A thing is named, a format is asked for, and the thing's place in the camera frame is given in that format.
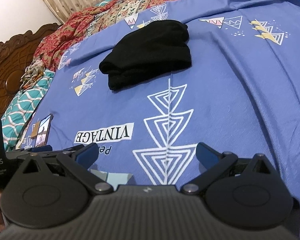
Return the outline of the black smartphone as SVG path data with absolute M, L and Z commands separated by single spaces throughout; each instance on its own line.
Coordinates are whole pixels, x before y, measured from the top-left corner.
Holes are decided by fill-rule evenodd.
M 34 145 L 35 147 L 41 147 L 46 145 L 52 119 L 53 119 L 53 115 L 49 114 L 48 116 L 46 116 L 44 119 L 40 121 L 38 133 Z

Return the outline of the blue printed bedsheet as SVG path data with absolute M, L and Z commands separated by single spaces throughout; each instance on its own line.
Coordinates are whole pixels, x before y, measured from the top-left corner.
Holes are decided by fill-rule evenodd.
M 118 92 L 101 61 L 160 20 L 187 25 L 192 65 Z M 300 0 L 177 0 L 71 46 L 26 130 L 51 116 L 54 150 L 95 142 L 110 181 L 180 186 L 204 172 L 196 146 L 263 153 L 300 203 Z

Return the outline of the carved wooden headboard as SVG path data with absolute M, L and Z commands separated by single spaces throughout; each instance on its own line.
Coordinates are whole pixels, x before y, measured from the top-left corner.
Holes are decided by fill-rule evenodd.
M 28 30 L 12 36 L 5 43 L 0 42 L 0 117 L 19 91 L 20 79 L 41 40 L 58 28 L 57 23 L 45 24 L 35 33 Z

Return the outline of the teal patterned pillow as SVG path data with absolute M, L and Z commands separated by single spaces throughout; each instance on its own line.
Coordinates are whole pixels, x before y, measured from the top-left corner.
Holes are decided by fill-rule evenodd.
M 55 72 L 45 70 L 43 77 L 31 89 L 19 91 L 1 117 L 4 148 L 11 150 L 40 101 L 47 93 Z

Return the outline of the small wooden card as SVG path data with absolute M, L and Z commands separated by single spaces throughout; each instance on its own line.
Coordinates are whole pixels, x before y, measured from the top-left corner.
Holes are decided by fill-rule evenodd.
M 39 130 L 39 126 L 40 126 L 40 122 L 36 122 L 34 125 L 32 125 L 32 132 L 31 132 L 31 138 L 34 139 L 37 134 L 38 134 L 38 130 Z

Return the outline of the black pants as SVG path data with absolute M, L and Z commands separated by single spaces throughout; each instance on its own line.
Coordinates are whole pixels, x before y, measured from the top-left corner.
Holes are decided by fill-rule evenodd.
M 99 64 L 110 90 L 121 90 L 192 65 L 187 25 L 154 21 L 124 36 Z

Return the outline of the red floral quilt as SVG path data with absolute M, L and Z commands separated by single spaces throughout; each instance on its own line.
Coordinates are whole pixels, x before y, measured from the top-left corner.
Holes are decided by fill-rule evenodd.
M 106 29 L 125 17 L 175 0 L 111 0 L 101 7 L 89 7 L 74 13 L 54 33 L 46 36 L 33 57 L 43 61 L 45 68 L 56 71 L 64 52 L 74 44 Z

